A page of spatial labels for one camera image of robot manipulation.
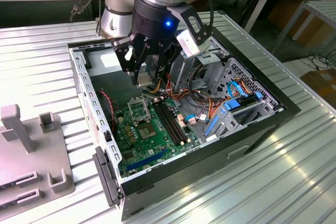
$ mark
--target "blue led light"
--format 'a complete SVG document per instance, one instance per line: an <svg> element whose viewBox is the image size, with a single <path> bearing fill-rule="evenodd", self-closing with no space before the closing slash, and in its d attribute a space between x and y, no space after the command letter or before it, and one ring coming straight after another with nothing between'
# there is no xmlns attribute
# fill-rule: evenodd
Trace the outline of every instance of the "blue led light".
<svg viewBox="0 0 336 224"><path fill-rule="evenodd" d="M170 21L166 21L166 27L171 27L172 26L172 23Z"/></svg>

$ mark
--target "metal slatted surface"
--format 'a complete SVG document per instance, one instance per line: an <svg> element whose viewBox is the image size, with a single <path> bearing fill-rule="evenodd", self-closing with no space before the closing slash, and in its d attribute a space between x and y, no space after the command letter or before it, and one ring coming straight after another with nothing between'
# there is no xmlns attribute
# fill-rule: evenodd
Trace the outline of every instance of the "metal slatted surface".
<svg viewBox="0 0 336 224"><path fill-rule="evenodd" d="M336 1L306 1L304 8L336 28Z"/></svg>
<svg viewBox="0 0 336 224"><path fill-rule="evenodd" d="M203 22L209 14L202 13ZM300 108L259 149L131 217L129 223L334 223L336 119L328 107L228 17L214 25ZM118 223L92 160L66 44L94 39L95 22L0 30L0 104L17 102L22 118L59 113L76 190L4 223Z"/></svg>

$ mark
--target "blue pcie slot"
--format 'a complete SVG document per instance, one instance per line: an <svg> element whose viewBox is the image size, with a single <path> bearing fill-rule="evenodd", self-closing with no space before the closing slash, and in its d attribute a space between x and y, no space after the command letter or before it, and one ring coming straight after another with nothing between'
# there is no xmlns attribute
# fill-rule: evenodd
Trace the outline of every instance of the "blue pcie slot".
<svg viewBox="0 0 336 224"><path fill-rule="evenodd" d="M139 162L136 162L134 164L131 164L131 165L127 166L127 169L128 170L136 169L136 168L138 168L140 166L143 166L143 165L148 164L148 163L150 163L152 161L155 161L155 160L161 158L166 151L168 151L168 149L164 149L163 151L160 151L159 153L156 153L153 156L147 157L147 158L145 158L142 161L139 161Z"/></svg>
<svg viewBox="0 0 336 224"><path fill-rule="evenodd" d="M215 117L215 119L210 124L209 128L206 130L205 135L208 136L212 128L215 126L216 122L218 121L218 115Z"/></svg>

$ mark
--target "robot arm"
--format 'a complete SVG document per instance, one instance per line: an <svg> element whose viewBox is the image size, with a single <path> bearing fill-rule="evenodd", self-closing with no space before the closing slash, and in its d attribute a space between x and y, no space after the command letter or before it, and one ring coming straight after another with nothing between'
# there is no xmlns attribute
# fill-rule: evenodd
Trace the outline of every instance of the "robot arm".
<svg viewBox="0 0 336 224"><path fill-rule="evenodd" d="M195 8L185 1L134 0L131 16L130 1L106 0L107 8L102 17L102 30L113 39L130 35L114 41L113 46L122 70L130 73L134 85L141 86L138 75L145 61L154 66L151 68L154 71L151 71L150 77L155 80L169 72L182 49L187 55L192 56L204 51L209 45L208 38L211 35L212 22L204 25ZM191 19L196 21L196 25L192 25ZM110 28L110 20L114 28L119 28L114 35L114 30ZM180 21L185 23L188 31L176 38ZM126 55L130 47L132 54L130 59L127 59Z"/></svg>

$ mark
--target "motherboard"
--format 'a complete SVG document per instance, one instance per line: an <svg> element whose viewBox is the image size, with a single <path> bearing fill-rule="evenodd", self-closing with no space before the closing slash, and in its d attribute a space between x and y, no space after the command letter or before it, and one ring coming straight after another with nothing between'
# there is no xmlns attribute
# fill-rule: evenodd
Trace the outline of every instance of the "motherboard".
<svg viewBox="0 0 336 224"><path fill-rule="evenodd" d="M116 111L116 116L122 177L149 169L200 145L171 98L150 102L142 97L132 99L128 107Z"/></svg>

